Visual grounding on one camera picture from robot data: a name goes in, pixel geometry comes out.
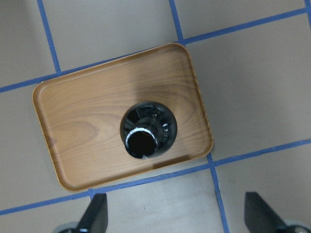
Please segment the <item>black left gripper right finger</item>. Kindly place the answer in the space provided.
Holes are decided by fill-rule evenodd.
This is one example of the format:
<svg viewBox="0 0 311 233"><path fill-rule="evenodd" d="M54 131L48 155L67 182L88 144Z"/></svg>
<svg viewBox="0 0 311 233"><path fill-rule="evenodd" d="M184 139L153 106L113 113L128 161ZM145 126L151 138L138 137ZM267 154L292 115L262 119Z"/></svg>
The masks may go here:
<svg viewBox="0 0 311 233"><path fill-rule="evenodd" d="M284 233L286 223L257 192L246 192L244 222L250 233Z"/></svg>

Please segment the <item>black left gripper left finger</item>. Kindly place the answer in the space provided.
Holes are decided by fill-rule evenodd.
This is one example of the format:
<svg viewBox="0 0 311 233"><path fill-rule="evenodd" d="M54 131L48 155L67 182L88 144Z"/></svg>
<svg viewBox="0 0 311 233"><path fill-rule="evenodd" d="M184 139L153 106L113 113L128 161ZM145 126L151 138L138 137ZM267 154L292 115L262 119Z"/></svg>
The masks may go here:
<svg viewBox="0 0 311 233"><path fill-rule="evenodd" d="M96 194L77 225L78 233L105 233L108 226L106 193Z"/></svg>

